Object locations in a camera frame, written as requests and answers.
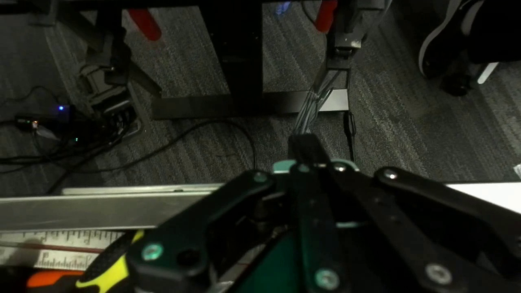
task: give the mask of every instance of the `office chair wheel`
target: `office chair wheel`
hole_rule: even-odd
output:
[[[472,92],[474,79],[465,74],[452,74],[444,77],[443,90],[452,97],[465,97]]]

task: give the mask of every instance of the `red handle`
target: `red handle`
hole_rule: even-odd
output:
[[[146,40],[161,40],[161,28],[148,10],[128,10],[128,15]]]
[[[28,293],[65,293],[75,289],[83,272],[41,271],[31,276],[26,285]]]
[[[319,15],[316,17],[316,22],[314,22],[314,28],[317,32],[329,33],[335,20],[337,7],[338,7],[338,0],[322,0]]]

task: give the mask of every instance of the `wire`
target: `wire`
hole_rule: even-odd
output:
[[[299,7],[303,9],[304,17],[308,18],[308,22],[309,22],[311,25],[314,25],[314,18],[311,17],[311,12],[308,10],[306,2],[299,2]]]
[[[28,170],[28,168],[29,168],[29,167],[19,167],[19,168],[14,168],[14,170],[5,170],[5,172],[0,172],[0,176],[19,173],[19,172],[24,172],[24,170]]]
[[[352,71],[347,71],[345,72],[345,90],[348,92],[350,88],[350,82],[352,82]],[[348,110],[343,113],[343,136],[345,136],[345,141],[347,141],[347,147],[348,147],[348,155],[350,155],[350,160],[355,162],[355,139],[356,139],[356,121],[355,121],[355,116],[353,113]]]
[[[3,100],[1,105],[6,105],[6,103],[26,103],[36,92],[47,93],[49,98],[52,98],[57,105],[60,103],[58,95],[55,95],[52,90],[49,90],[47,87],[42,87],[42,85],[36,85],[23,98]]]
[[[321,111],[332,92],[330,88],[334,82],[340,77],[340,71],[334,72],[334,77],[330,77],[330,80],[325,82],[327,75],[329,74],[319,77],[317,85],[312,87],[311,92],[308,92],[303,108],[296,116],[293,134],[306,134],[312,128],[317,113]]]
[[[34,165],[55,163],[55,162],[60,162],[60,160],[67,160],[67,158],[73,158],[73,157],[78,157],[78,155],[84,155],[88,152],[93,152],[93,150],[102,147],[104,144],[107,144],[107,141],[94,142],[91,145],[80,147],[80,149],[70,149],[70,150],[65,150],[65,152],[63,152],[63,149],[57,149],[55,152],[52,152],[49,155],[0,158],[0,165],[34,167]]]
[[[8,128],[8,126],[13,126],[13,124],[14,124],[13,119],[10,119],[10,121],[0,121],[0,128]]]
[[[122,137],[119,137],[119,139],[117,139],[115,142],[112,142],[112,144],[104,145],[101,150],[96,150],[94,154],[84,157],[84,158],[83,158],[81,162],[78,162],[76,165],[67,168],[65,173],[63,173],[58,180],[54,181],[54,185],[47,189],[45,194],[52,194],[57,188],[62,186],[63,181],[67,181],[67,178],[70,178],[70,176],[71,176],[76,170],[80,170],[83,165],[89,163],[89,162],[94,160],[96,157],[109,152],[111,149],[114,149],[117,144],[120,144],[120,139],[122,139]]]
[[[148,155],[135,160],[135,162],[130,162],[127,165],[122,165],[122,167],[117,167],[117,168],[104,168],[104,170],[91,170],[91,172],[78,172],[78,173],[114,173],[114,172],[122,172],[122,170],[130,170],[163,152],[166,152],[168,149],[174,147],[176,144],[179,144],[182,139],[185,139],[187,136],[194,134],[195,131],[202,129],[202,128],[207,128],[207,126],[215,126],[215,124],[225,124],[228,128],[233,128],[236,131],[239,131],[244,139],[247,141],[249,147],[251,147],[251,152],[252,152],[252,168],[255,170],[257,168],[257,149],[255,149],[255,144],[252,141],[252,137],[247,134],[247,131],[236,124],[236,123],[231,123],[231,121],[205,121],[205,123],[200,123],[200,124],[195,124],[194,128],[184,131],[182,134],[179,134],[176,139],[172,139],[171,142],[168,142],[166,145],[150,152]]]

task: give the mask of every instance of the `measuring tape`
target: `measuring tape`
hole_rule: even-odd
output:
[[[120,237],[114,232],[0,233],[0,268],[86,271]]]

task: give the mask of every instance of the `dark floor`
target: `dark floor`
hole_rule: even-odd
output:
[[[352,111],[358,126],[356,163],[365,173],[394,165],[438,181],[516,181],[521,163],[521,64],[501,64],[496,74],[464,100],[443,93],[417,71],[417,49],[423,32],[436,22],[443,5],[395,2],[391,14],[356,56],[352,80]],[[153,10],[163,40],[148,43],[127,23],[133,59],[164,88],[164,97],[187,98],[226,93],[198,10]],[[314,33],[299,7],[283,18],[265,5],[264,84],[265,90],[304,90],[324,56],[324,36]],[[0,121],[21,110],[39,110],[49,98],[39,93],[26,105],[21,98],[32,85],[44,85],[81,106],[75,85],[84,46],[67,30],[29,28],[24,18],[0,18]],[[150,121],[150,102],[132,85],[143,132],[98,158],[99,168],[117,167],[166,144],[195,121]],[[260,168],[268,170],[286,154],[293,118],[239,119],[255,141]],[[332,157],[347,158],[338,116],[322,116],[316,134]],[[36,154],[29,136],[1,129],[0,155]],[[73,176],[65,186],[137,186],[172,183],[223,183],[251,168],[251,150],[241,134],[208,128],[187,137],[140,167],[115,175]],[[1,176],[3,196],[42,194],[62,175],[57,167],[37,167]]]

